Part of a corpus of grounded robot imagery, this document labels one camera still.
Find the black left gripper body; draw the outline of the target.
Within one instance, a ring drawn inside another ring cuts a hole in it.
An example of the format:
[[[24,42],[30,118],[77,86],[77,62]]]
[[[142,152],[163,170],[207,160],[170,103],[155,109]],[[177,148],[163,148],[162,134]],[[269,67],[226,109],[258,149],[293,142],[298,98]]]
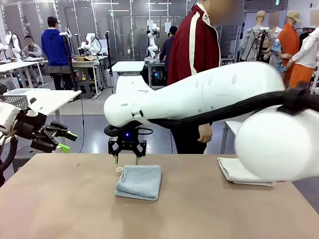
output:
[[[32,142],[52,143],[53,137],[44,132],[47,116],[38,113],[28,116],[30,109],[20,110],[16,116],[16,135]]]

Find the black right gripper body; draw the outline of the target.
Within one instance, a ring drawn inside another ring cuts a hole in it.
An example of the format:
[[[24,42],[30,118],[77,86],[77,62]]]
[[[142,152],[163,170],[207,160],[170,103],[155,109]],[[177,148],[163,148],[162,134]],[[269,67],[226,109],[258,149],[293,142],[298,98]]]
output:
[[[108,141],[108,153],[112,156],[118,156],[122,150],[125,150],[133,152],[136,157],[144,157],[147,142],[139,140],[139,130],[140,128],[125,131],[116,136],[116,138],[110,138]]]

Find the person's right hand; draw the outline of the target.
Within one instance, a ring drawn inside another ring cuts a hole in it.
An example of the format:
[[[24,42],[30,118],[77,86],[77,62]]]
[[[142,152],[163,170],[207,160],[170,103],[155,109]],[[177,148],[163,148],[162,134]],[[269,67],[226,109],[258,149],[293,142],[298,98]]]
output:
[[[200,125],[198,127],[198,131],[199,131],[198,141],[200,143],[209,143],[212,140],[213,132],[212,132],[211,125],[209,123]]]

